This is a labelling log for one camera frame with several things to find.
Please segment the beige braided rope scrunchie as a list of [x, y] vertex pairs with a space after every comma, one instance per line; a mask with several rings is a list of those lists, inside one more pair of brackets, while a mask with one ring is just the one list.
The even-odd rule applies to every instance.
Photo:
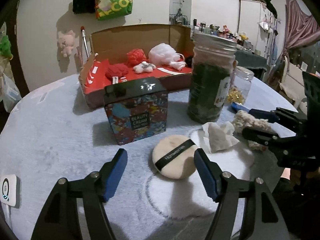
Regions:
[[258, 128], [266, 132], [274, 132], [270, 124], [265, 119], [257, 119], [246, 111], [238, 111], [232, 121], [236, 133], [242, 133], [246, 127]]

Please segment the beige powder puff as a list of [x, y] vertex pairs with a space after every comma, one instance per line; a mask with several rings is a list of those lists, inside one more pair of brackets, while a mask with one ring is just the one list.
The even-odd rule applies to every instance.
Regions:
[[184, 135], [170, 135], [155, 146], [152, 163], [156, 170], [169, 179], [185, 179], [195, 171], [194, 153], [198, 146]]

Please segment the black scrunchie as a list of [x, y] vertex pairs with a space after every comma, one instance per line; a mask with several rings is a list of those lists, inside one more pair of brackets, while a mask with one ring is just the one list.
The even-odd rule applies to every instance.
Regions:
[[192, 68], [193, 56], [189, 56], [185, 58], [185, 64], [188, 68]]

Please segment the white sock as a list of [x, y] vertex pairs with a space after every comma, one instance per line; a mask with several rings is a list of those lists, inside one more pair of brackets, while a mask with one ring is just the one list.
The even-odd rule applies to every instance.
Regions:
[[184, 67], [185, 67], [186, 63], [184, 61], [178, 61], [178, 62], [174, 62], [171, 61], [169, 63], [169, 66], [171, 68], [174, 68], [175, 70], [181, 71]]

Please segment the white mesh bath pouf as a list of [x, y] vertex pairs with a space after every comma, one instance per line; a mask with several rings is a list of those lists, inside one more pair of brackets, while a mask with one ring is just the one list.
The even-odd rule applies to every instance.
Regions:
[[153, 47], [148, 53], [149, 62], [154, 65], [169, 65], [172, 62], [184, 60], [184, 56], [178, 53], [172, 46], [161, 43]]

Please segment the white fluffy star plush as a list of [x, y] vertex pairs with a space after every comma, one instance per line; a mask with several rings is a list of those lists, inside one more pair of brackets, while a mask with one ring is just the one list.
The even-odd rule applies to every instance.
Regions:
[[142, 73], [151, 73], [156, 69], [156, 66], [152, 63], [146, 61], [141, 62], [140, 64], [133, 67], [133, 70], [136, 74]]

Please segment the red foam fruit net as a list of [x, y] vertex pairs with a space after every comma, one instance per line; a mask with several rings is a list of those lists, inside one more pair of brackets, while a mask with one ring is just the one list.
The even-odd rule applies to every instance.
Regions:
[[129, 67], [134, 67], [143, 61], [147, 61], [147, 57], [143, 49], [133, 49], [127, 54], [127, 65]]

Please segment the red knitted cloth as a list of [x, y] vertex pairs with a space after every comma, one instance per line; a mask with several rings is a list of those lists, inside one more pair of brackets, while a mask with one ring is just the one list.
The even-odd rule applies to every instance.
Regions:
[[124, 77], [126, 74], [128, 74], [128, 72], [128, 66], [123, 63], [110, 64], [106, 69], [105, 76], [107, 79], [112, 80], [113, 77]]

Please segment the dark green covered table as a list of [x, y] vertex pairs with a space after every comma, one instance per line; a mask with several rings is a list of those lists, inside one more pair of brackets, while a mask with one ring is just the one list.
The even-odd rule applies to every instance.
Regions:
[[251, 70], [254, 73], [254, 77], [259, 80], [263, 80], [263, 75], [268, 71], [266, 59], [252, 52], [237, 50], [235, 59], [240, 67]]

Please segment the pink curtain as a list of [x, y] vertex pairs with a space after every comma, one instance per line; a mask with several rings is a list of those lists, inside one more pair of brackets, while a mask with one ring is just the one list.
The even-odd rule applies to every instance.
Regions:
[[283, 49], [277, 59], [274, 76], [281, 79], [284, 72], [284, 59], [289, 50], [310, 46], [319, 41], [319, 25], [312, 15], [307, 15], [300, 8], [297, 0], [286, 0], [286, 25]]

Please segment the large glass jar green contents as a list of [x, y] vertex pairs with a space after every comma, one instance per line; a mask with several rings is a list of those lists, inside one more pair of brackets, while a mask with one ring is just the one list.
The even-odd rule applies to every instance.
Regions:
[[194, 56], [188, 115], [200, 124], [216, 122], [223, 109], [236, 66], [236, 43], [204, 33], [194, 34]]

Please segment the brown cardboard box red inside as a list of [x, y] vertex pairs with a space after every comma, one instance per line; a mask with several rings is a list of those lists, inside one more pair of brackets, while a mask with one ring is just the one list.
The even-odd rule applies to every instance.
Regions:
[[115, 64], [127, 66], [127, 74], [119, 78], [120, 82], [154, 76], [169, 92], [188, 89], [192, 72], [189, 65], [181, 70], [169, 65], [158, 65], [152, 72], [141, 74], [137, 74], [133, 68], [147, 61], [149, 51], [161, 43], [170, 45], [184, 59], [189, 59], [194, 48], [190, 33], [189, 27], [169, 24], [125, 25], [92, 33], [92, 53], [79, 75], [81, 90], [88, 107], [103, 107], [104, 88], [112, 84], [112, 77], [106, 72]]

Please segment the pink plush rabbit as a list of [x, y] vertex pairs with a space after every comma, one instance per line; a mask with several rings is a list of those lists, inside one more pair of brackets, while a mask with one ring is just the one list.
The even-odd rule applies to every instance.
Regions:
[[60, 48], [63, 57], [71, 56], [74, 48], [74, 39], [75, 33], [72, 30], [68, 31], [66, 34], [59, 35], [59, 38], [57, 39], [57, 45]]

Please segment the green plush toy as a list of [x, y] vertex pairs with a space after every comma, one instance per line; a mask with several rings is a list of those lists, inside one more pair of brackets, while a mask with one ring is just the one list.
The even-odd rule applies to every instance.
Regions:
[[11, 43], [9, 41], [8, 35], [2, 37], [0, 42], [0, 53], [2, 56], [12, 60], [13, 55], [11, 53]]

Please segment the green tote bag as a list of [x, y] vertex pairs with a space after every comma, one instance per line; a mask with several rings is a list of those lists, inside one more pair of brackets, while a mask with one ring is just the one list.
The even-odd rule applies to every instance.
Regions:
[[133, 0], [95, 0], [95, 15], [99, 21], [130, 15], [132, 9]]

